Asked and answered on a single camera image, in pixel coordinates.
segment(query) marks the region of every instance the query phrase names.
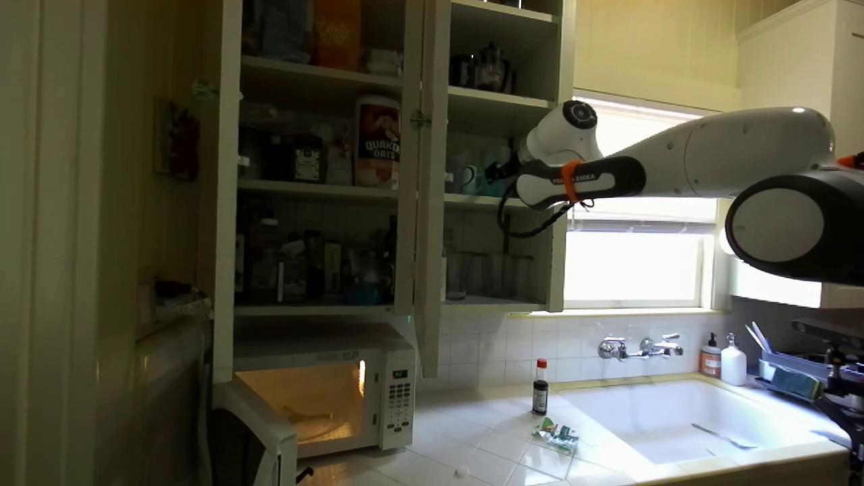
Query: bottle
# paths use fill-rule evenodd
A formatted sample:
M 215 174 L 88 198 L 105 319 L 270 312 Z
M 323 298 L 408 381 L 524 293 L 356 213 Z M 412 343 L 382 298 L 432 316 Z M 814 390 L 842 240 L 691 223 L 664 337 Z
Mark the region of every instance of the bottle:
M 532 414 L 534 417 L 545 417 L 549 414 L 545 359 L 537 359 L 537 367 L 534 367 Z
M 709 343 L 699 351 L 699 374 L 710 378 L 721 378 L 721 348 L 713 332 L 709 335 Z
M 721 351 L 721 381 L 746 385 L 748 378 L 748 358 L 734 346 L 734 332 L 729 332 L 729 346 Z

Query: cabinet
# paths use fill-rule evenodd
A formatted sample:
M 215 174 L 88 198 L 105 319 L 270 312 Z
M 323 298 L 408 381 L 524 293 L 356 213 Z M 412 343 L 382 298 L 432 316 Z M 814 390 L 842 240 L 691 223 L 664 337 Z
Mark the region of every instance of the cabinet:
M 221 89 L 220 89 L 220 184 L 216 184 L 216 381 L 232 371 L 232 331 L 247 319 L 304 316 L 412 316 L 417 325 L 424 374 L 436 374 L 437 325 L 447 308 L 563 308 L 563 225 L 529 240 L 509 240 L 498 227 L 498 201 L 489 196 L 449 193 L 447 174 L 456 161 L 479 165 L 503 155 L 509 138 L 524 135 L 559 101 L 571 97 L 576 22 L 574 0 L 528 0 L 524 8 L 482 0 L 366 0 L 362 46 L 404 55 L 399 74 L 367 74 L 243 55 L 243 11 L 224 0 L 221 20 Z M 451 88 L 451 59 L 491 49 L 503 78 L 483 88 Z M 399 104 L 399 178 L 398 188 L 351 188 L 255 178 L 243 171 L 256 151 L 247 151 L 252 132 L 274 132 L 274 125 L 337 125 L 354 121 L 356 101 L 385 96 Z M 395 225 L 391 301 L 343 304 L 328 298 L 294 298 L 291 304 L 256 304 L 237 298 L 247 219 L 267 208 L 264 219 L 312 229 L 323 240 L 351 240 Z M 529 213 L 512 202 L 514 225 L 537 225 L 549 213 Z M 474 301 L 443 304 L 443 256 L 451 265 L 483 273 Z M 512 287 L 506 262 L 522 267 Z
M 742 107 L 811 107 L 836 125 L 836 155 L 864 148 L 864 7 L 804 0 L 741 35 Z M 734 262 L 733 293 L 804 308 L 864 308 L 864 290 L 767 277 Z

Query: soap dispenser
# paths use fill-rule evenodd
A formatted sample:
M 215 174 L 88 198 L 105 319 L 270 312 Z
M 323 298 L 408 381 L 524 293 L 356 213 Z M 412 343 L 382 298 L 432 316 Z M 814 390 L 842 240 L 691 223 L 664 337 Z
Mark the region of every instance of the soap dispenser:
M 729 332 L 729 346 L 721 351 L 721 381 L 734 386 L 748 381 L 748 355 L 734 346 L 734 332 Z

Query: window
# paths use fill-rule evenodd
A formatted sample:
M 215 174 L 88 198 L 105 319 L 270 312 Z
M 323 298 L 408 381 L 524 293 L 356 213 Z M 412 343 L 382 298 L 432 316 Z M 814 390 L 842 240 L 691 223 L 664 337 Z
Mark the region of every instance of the window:
M 628 148 L 694 115 L 590 101 L 603 155 Z M 567 312 L 710 308 L 717 201 L 621 198 L 574 208 L 567 223 Z

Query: faucet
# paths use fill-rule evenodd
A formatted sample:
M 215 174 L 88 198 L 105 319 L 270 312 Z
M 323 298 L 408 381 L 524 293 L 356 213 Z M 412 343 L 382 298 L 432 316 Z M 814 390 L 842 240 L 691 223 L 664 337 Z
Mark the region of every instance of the faucet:
M 597 346 L 601 359 L 628 359 L 625 337 L 603 337 Z
M 674 358 L 674 355 L 684 358 L 682 332 L 663 335 L 660 340 L 644 337 L 640 351 L 647 359 L 648 358 Z

